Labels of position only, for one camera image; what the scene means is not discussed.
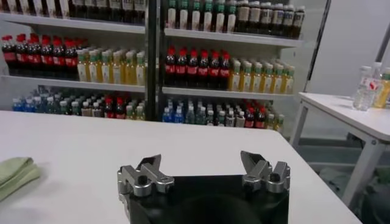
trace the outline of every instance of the juice bottle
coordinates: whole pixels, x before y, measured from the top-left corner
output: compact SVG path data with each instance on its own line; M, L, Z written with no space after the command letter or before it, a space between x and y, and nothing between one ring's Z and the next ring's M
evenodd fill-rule
M104 83L112 83L110 77L113 77L113 69L109 51L102 53L102 75Z
M294 87L294 71L295 67L294 66L289 66L288 67L288 73L287 73L287 78L286 78L286 94L292 94L293 92L293 87Z
M145 85L145 64L144 64L145 52L141 51L136 55L136 84L139 86Z

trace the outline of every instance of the red label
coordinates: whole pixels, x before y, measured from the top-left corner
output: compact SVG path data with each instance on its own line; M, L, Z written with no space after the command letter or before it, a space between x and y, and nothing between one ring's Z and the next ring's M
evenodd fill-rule
M228 69L221 69L221 70L219 70L219 75L221 77L228 77L229 76L229 70Z
M255 127L256 128L264 128L264 122L256 121L255 122Z
M206 76L208 74L208 68L198 68L197 73L202 76Z
M13 52L4 53L5 61L16 61L16 55Z
M52 56L42 55L41 59L45 65L53 65L53 57Z
M176 66L176 74L184 75L185 74L185 65Z
M187 73L190 75L196 75L197 72L197 67L188 67L187 68Z
M55 65L63 66L63 65L65 65L65 58L64 57L53 57L53 63Z
M165 65L165 73L168 73L168 74L175 73L175 66L174 65Z
M211 76L218 76L219 69L218 68L210 68L209 70Z
M245 127L246 128L252 128L254 126L254 122L253 121L245 121Z

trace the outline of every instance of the red-capped bottle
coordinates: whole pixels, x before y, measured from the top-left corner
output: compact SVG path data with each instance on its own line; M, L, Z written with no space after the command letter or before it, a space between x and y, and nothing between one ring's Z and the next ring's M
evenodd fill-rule
M74 45L73 40L68 40L65 42L66 51L65 51L65 65L68 72L68 78L71 80L78 79L77 73L77 52L76 46Z
M45 76L54 76L54 62L53 62L53 45L49 36L42 36L42 50L41 50L42 68L45 71Z
M195 49L191 50L191 57L188 61L187 74L188 86L197 87L197 52Z
M12 43L12 36L7 35L1 38L1 50L4 55L5 62L8 65L10 75L16 74L18 60L16 59L16 46Z
M212 51L212 58L210 65L208 66L209 83L208 87L211 89L218 88L218 75L219 75L219 55L218 52Z
M179 57L176 62L176 80L177 86L186 86L186 70L187 70L187 50L182 48L179 53Z
M176 56L175 48L170 47L168 49L168 55L165 58L165 85L173 86L175 83L175 65L176 65Z
M219 70L219 89L227 90L229 85L229 59L228 53L223 53L221 68Z
M53 48L53 64L54 69L57 72L55 76L58 78L67 78L65 72L65 50L62 46L62 41L59 38L54 37Z
M206 50L202 50L200 53L200 61L197 69L197 84L201 88L207 87L207 75L208 75L208 54Z

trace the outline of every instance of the white shelf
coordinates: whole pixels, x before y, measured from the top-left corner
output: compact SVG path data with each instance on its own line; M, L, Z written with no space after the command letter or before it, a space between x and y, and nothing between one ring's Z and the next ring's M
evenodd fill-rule
M57 86L57 87L67 87L67 88L101 89L101 90L124 91L124 92L132 92L132 93L145 92L144 86L78 82L78 81L67 81L67 80L58 80L58 79L40 79L40 78L18 77L18 76L10 76L10 75L2 75L1 78L5 82L11 82L16 84L29 83L34 85Z
M236 98L236 99L253 99L253 100L285 100L293 98L293 95L288 94L270 94L270 93L244 93L222 90L209 89L190 89L190 88L175 88L163 87L163 93L184 96L206 96L206 97L221 97L221 98Z
M237 33L216 33L195 30L164 29L165 35L169 37L186 37L206 40L231 41L251 44L266 44L281 47L301 47L302 40L292 40L283 37L272 37L256 34L237 34Z
M122 32L122 33L145 33L144 26L134 26L127 24L118 24L108 21L87 21L78 19L57 19L40 16L29 16L29 15L17 15L9 13L0 13L0 20L23 23L23 24L37 24L45 26L56 26L56 27L69 27L78 29L88 30L104 30L111 32Z

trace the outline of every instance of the bottle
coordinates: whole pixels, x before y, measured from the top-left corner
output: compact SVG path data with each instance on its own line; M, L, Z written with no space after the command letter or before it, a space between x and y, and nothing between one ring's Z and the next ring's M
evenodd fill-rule
M250 12L249 12L249 22L248 22L248 32L249 33L258 33L258 28L260 25L260 2L253 1L249 3Z
M300 6L297 8L294 14L294 21L292 22L290 37L298 39L300 35L300 30L302 28L303 19L305 18L305 6Z
M236 31L241 33L247 32L247 23L249 19L249 2L243 0L238 5L238 21L236 23Z
M377 97L374 101L374 107L384 108L386 106L386 100L390 93L390 68L386 68L381 79L382 88L377 93Z
M122 0L109 0L111 8L111 21L121 22L122 21Z
M198 86L201 88L206 88L208 86L207 83L207 75L208 75L208 54L206 50L202 50L201 58L199 62L199 67L197 69L197 76L198 76Z
M176 64L175 48L171 46L168 49L168 54L165 58L165 85L166 86L174 85L176 79L175 64Z
M193 15L191 20L191 29L200 30L200 0L194 0Z
M196 87L197 86L197 52L195 49L191 50L191 58L188 61L187 74L188 74L188 86Z
M381 63L375 63L373 69L368 66L362 66L360 68L362 79L352 104L354 109L367 111L368 108L371 107L372 102L375 99L375 92L378 87L374 79L374 74L376 68L380 68L379 64Z
M182 48L179 52L179 57L176 61L176 80L175 84L177 86L186 86L187 76L186 76L186 68L187 68L187 50Z
M283 11L283 4L276 4L272 12L271 35L280 36L282 31L282 22L285 11Z
M238 128L243 128L245 125L245 117L244 117L244 112L240 111L239 114L236 117L236 127Z
M61 39L55 39L53 41L54 48L53 48L53 65L54 70L59 72L59 74L56 74L57 78L67 78L65 75L65 50L62 46Z
M269 114L268 115L267 121L266 121L266 128L268 130L273 130L274 129L274 119L275 119L275 115L274 114Z
M250 92L251 70L252 70L252 64L246 61L244 64L244 75L242 77L241 86L240 86L241 92Z
M224 21L225 21L225 0L218 0L215 32L222 33L224 31Z
M219 89L221 90L228 90L229 88L229 67L230 67L229 59L230 59L229 54L226 52L223 53L223 60L218 75L219 78L218 84L219 84Z
M260 92L260 83L261 83L261 69L263 65L259 62L255 63L255 73L253 77L253 82L250 85L250 91L253 93L259 93Z
M214 126L214 111L213 110L207 111L206 125L207 126Z
M139 86L145 85L145 64L144 64L145 52L141 51L136 55L136 84Z
M285 119L285 116L282 114L279 114L278 122L275 124L274 130L279 132L280 134L283 132L283 121Z
M76 45L72 40L69 40L65 42L65 46L65 65L68 71L68 78L70 80L78 80Z
M138 121L145 121L144 108L142 106L136 108L136 118Z
M260 28L259 32L261 34L268 35L269 34L269 24L271 23L271 3L265 2L260 5L261 7L261 20L260 20Z
M231 91L239 91L239 84L240 84L240 74L239 69L241 67L241 63L238 60L234 61L234 70L231 74L231 81L230 81L230 90Z
M204 21L203 21L203 31L211 32L212 26L212 8L213 8L213 0L205 0L205 13L204 13Z
M168 28L176 28L176 0L169 0Z
M110 77L113 77L113 68L110 59L110 53L108 51L102 53L102 75L104 83L113 83L110 80Z
M285 14L283 17L283 25L282 25L282 35L284 37L289 37L291 33L292 20L294 19L294 6L293 5L285 5L283 7Z

